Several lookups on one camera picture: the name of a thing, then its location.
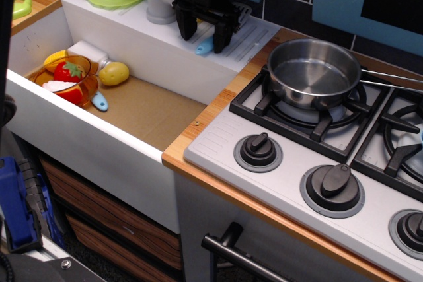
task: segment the stove knob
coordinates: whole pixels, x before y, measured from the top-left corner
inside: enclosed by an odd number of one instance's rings
[[[399,238],[411,249],[423,252],[423,213],[414,212],[402,217],[397,230]]]
[[[276,149],[267,133],[248,137],[241,147],[241,158],[253,166],[266,166],[274,162]]]
[[[347,211],[360,200],[360,187],[346,164],[326,165],[307,179],[307,193],[319,206],[330,211]]]

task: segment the wooden drawer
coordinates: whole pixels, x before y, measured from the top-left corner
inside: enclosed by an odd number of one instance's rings
[[[101,254],[107,260],[129,272],[140,281],[176,282],[161,270],[143,261],[115,241],[86,225],[79,219],[66,215],[78,240],[92,251]]]
[[[131,248],[139,248],[160,262],[182,270],[180,243],[177,235],[147,219],[140,212],[86,181],[50,157],[40,157],[54,194],[76,213],[109,229],[113,236],[126,239]]]

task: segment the orange bowl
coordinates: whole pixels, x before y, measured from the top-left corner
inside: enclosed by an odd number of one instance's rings
[[[98,63],[92,62],[86,57],[79,55],[66,56],[44,65],[29,79],[42,87],[43,84],[48,81],[53,81],[56,66],[66,61],[80,66],[85,72],[85,76],[72,87],[54,91],[54,94],[82,107],[91,100],[98,90],[98,81],[96,77]]]

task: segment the oven door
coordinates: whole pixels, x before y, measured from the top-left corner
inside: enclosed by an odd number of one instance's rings
[[[176,175],[175,181],[186,282],[221,281],[216,279],[216,272],[222,273],[216,270],[216,258],[261,281],[369,281],[185,177]]]

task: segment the black burner grate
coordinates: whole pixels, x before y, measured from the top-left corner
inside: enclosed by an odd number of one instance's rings
[[[237,114],[340,163],[345,163],[348,160],[354,145],[358,142],[360,136],[371,121],[371,117],[374,115],[378,105],[380,105],[381,101],[389,92],[389,89],[387,88],[379,88],[380,93],[377,96],[376,101],[372,105],[367,105],[365,90],[360,85],[357,87],[359,96],[358,99],[348,99],[344,103],[344,106],[351,110],[351,115],[347,116],[345,119],[342,118],[339,122],[333,122],[329,112],[321,112],[319,122],[313,124],[298,122],[294,118],[289,118],[289,116],[281,113],[277,107],[275,107],[275,103],[279,100],[272,92],[266,91],[265,88],[264,97],[256,105],[254,110],[243,105],[245,100],[256,89],[260,88],[260,85],[262,85],[262,87],[266,86],[267,76],[267,68],[264,66],[262,71],[231,102],[229,110],[234,114]],[[351,123],[358,123],[358,128],[345,149],[338,149],[325,142],[325,135],[328,130],[347,126]]]
[[[409,106],[405,106],[390,113],[389,108],[397,98],[407,100]],[[420,122],[423,122],[423,96],[404,90],[395,90],[382,110],[377,122],[372,127],[369,135],[363,142],[363,145],[357,152],[352,162],[352,168],[423,202],[423,175],[421,172],[413,170],[413,168],[406,163],[410,157],[423,151],[423,146],[417,143],[395,147],[392,140],[393,131],[409,133],[420,132],[418,127],[404,118],[409,114],[414,114],[417,118],[420,118]],[[375,166],[366,159],[363,159],[367,147],[376,135],[383,136],[383,142],[389,154],[389,162],[384,168]],[[407,173],[417,182],[409,182],[401,178],[399,174],[400,170]]]

